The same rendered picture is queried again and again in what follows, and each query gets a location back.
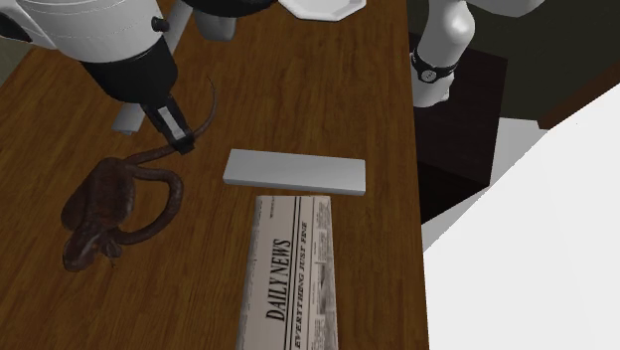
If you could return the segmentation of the grey flat rectangular box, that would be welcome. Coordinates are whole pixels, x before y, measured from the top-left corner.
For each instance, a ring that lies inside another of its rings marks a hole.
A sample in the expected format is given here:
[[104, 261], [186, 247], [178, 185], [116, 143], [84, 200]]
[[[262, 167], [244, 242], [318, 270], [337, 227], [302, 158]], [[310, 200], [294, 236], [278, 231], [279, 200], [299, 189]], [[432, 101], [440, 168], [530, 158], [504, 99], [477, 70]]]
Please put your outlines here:
[[227, 184], [364, 196], [364, 159], [232, 149]]

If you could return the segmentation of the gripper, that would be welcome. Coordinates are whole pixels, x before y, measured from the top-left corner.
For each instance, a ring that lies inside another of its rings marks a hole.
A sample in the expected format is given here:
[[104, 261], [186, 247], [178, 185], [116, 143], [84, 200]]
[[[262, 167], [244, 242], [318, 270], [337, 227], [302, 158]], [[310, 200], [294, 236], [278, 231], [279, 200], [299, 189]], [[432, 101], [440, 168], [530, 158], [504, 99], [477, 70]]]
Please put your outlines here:
[[178, 68], [161, 36], [148, 50], [125, 60], [81, 65], [109, 96], [140, 103], [150, 122], [180, 154], [195, 148], [195, 135], [170, 94]]

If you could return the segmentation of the white octagonal plate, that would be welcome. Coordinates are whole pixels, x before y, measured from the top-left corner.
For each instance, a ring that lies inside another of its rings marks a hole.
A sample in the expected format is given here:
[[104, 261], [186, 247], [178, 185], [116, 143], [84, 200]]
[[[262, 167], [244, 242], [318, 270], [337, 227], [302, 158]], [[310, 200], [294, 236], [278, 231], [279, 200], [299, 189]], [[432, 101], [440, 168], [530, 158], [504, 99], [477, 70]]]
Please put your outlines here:
[[277, 0], [298, 19], [338, 22], [364, 9], [367, 0]]

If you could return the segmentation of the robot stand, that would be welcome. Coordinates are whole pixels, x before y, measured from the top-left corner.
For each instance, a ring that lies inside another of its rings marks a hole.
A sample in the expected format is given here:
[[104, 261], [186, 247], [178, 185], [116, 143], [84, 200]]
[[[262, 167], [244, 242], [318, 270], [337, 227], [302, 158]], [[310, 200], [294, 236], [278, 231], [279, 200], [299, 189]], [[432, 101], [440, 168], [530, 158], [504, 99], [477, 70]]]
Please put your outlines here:
[[449, 98], [414, 110], [423, 224], [490, 185], [507, 65], [469, 48]]

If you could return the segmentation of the brown wooden table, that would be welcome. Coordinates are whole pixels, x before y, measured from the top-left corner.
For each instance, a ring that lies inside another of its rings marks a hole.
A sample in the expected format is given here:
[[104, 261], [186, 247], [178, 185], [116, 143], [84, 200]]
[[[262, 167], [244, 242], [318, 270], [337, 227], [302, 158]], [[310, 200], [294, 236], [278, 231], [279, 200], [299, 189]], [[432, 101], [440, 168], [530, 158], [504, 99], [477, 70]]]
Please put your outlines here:
[[280, 6], [229, 42], [189, 24], [174, 96], [213, 122], [159, 166], [185, 183], [153, 239], [63, 268], [68, 196], [105, 156], [160, 145], [74, 60], [31, 49], [0, 86], [0, 350], [234, 350], [259, 195], [223, 174], [234, 148], [359, 158], [366, 192], [332, 200], [340, 350], [429, 350], [405, 0], [336, 23]]

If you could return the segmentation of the folded newspaper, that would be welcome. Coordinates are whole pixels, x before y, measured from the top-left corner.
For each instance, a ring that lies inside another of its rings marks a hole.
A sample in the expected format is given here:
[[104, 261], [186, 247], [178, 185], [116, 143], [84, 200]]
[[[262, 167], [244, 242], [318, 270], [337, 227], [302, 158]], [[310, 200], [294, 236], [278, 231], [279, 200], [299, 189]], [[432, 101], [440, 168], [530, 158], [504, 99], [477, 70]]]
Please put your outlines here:
[[331, 209], [255, 198], [234, 350], [339, 350]]

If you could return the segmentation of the dark brown long-tailed figure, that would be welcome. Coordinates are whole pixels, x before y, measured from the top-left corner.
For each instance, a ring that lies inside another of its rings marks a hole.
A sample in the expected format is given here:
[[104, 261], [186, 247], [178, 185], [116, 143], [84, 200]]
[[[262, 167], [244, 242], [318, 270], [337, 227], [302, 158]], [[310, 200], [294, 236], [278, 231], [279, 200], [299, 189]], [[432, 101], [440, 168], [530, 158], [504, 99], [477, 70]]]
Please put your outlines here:
[[[178, 215], [184, 197], [184, 182], [174, 171], [145, 168], [147, 162], [181, 153], [189, 147], [181, 142], [131, 154], [124, 158], [100, 159], [68, 197], [61, 222], [70, 232], [62, 249], [63, 268], [70, 272], [87, 269], [97, 255], [113, 261], [125, 246], [146, 242], [161, 233]], [[133, 232], [121, 229], [134, 210], [136, 180], [162, 182], [168, 187], [160, 214]]]

